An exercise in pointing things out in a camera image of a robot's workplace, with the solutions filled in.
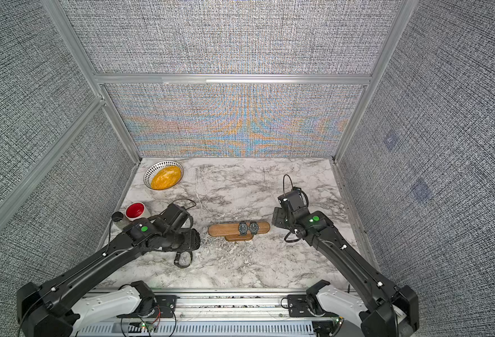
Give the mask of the black chunky watch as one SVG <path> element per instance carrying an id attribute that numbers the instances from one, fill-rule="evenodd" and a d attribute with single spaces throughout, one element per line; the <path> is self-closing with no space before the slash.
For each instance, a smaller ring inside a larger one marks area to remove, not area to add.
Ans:
<path id="1" fill-rule="evenodd" d="M 174 258 L 174 265 L 177 268 L 185 269 L 191 266 L 193 262 L 193 252 L 192 251 L 182 251 L 177 252 Z"/>

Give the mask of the black slim watch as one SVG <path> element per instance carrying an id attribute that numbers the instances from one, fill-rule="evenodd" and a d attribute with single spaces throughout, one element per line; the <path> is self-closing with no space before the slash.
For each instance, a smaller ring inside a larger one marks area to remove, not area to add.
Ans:
<path id="1" fill-rule="evenodd" d="M 249 229 L 251 235 L 256 235 L 256 234 L 258 234 L 258 231 L 259 231 L 259 224 L 255 221 L 252 221 L 249 224 L 248 229 Z"/>
<path id="2" fill-rule="evenodd" d="M 242 221 L 242 222 L 239 223 L 238 231 L 239 231 L 239 235 L 240 236 L 247 235 L 248 229 L 249 229 L 249 226 L 247 225 L 246 222 Z"/>

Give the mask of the wooden watch stand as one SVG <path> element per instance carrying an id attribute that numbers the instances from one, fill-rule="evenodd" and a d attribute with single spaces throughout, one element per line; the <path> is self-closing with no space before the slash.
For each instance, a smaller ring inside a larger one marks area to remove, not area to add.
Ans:
<path id="1" fill-rule="evenodd" d="M 245 221 L 247 225 L 254 221 Z M 253 240 L 259 234 L 266 234 L 270 231 L 271 225 L 265 221 L 256 221 L 259 224 L 259 231 L 256 235 L 251 235 L 249 229 L 247 235 L 240 236 L 238 231 L 239 223 L 221 223 L 215 224 L 208 228 L 208 234 L 211 237 L 223 237 L 228 242 L 246 242 Z"/>

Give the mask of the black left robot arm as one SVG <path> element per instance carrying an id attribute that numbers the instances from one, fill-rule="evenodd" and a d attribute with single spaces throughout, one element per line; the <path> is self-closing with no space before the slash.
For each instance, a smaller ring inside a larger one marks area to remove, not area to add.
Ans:
<path id="1" fill-rule="evenodd" d="M 32 282 L 17 292 L 17 334 L 71 336 L 111 317 L 149 317 L 160 309 L 154 292 L 142 281 L 93 299 L 87 293 L 107 277 L 152 251 L 191 255 L 200 248 L 200 234 L 188 211 L 171 203 L 163 212 L 129 223 L 105 247 L 76 267 L 38 286 Z"/>

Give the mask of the right white arm base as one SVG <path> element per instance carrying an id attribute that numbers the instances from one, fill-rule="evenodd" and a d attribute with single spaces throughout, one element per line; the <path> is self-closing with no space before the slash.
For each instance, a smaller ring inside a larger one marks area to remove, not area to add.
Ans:
<path id="1" fill-rule="evenodd" d="M 367 310 L 359 296 L 343 292 L 325 280 L 306 290 L 306 302 L 310 313 L 316 317 L 340 316 L 357 327 L 362 322 L 360 313 Z"/>

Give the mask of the left white arm base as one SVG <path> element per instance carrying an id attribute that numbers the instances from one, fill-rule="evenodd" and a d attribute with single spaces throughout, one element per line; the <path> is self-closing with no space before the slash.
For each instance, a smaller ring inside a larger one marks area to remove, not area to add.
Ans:
<path id="1" fill-rule="evenodd" d="M 154 313 L 155 307 L 156 297 L 150 287 L 142 281 L 132 282 L 115 292 L 80 299 L 71 309 L 80 316 L 73 325 L 72 334 L 111 317 L 146 317 Z"/>

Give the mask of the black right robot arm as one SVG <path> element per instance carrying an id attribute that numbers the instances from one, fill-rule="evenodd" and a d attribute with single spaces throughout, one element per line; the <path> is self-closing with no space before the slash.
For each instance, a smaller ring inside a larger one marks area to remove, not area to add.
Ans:
<path id="1" fill-rule="evenodd" d="M 419 299 L 369 264 L 321 211 L 310 212 L 301 188 L 278 197 L 272 224 L 286 229 L 324 255 L 358 294 L 354 299 L 327 282 L 308 291 L 312 313 L 334 313 L 359 327 L 364 336 L 412 336 L 419 329 Z"/>

